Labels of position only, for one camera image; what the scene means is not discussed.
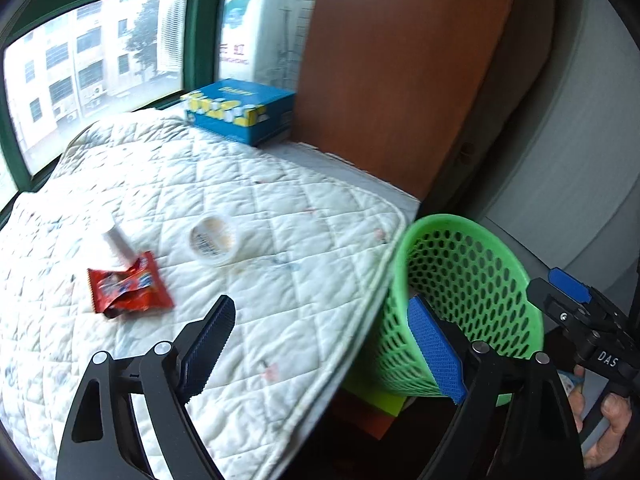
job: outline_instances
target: cardboard box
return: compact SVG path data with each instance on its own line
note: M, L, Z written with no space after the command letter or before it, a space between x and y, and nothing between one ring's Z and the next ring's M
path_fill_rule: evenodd
M286 129L295 94L271 86L223 79L181 97L196 126L255 146Z

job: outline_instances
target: dark floor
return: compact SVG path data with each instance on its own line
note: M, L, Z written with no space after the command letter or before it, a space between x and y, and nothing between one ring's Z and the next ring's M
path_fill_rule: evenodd
M571 370L574 346L559 330L545 339L558 369ZM418 398L380 440L334 416L324 415L282 480L415 480L440 443L455 412L450 399ZM497 447L508 405L496 408L471 479L484 478Z

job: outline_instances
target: white quilt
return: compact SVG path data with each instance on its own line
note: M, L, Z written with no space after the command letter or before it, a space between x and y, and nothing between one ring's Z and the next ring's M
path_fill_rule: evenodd
M93 313L86 268L115 264L92 234L101 210L155 254L173 310ZM203 266L186 249L188 228L207 211L238 222L241 246L226 266ZM0 419L34 471L53 480L91 355L142 354L228 294L236 326L188 411L227 480L265 479L364 313L379 307L373 298L404 223L370 192L179 118L146 110L100 121L40 192L20 195L0 232ZM135 397L154 473L170 478Z

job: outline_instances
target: red snack wrapper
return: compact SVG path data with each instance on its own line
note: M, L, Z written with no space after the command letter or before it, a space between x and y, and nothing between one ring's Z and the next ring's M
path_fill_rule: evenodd
M116 317L127 311L174 306L149 251L127 270L88 269L88 273L96 314Z

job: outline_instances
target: wooden door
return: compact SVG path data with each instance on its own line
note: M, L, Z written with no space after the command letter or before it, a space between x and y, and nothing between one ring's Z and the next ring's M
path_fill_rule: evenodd
M423 198L512 0L317 0L292 138Z

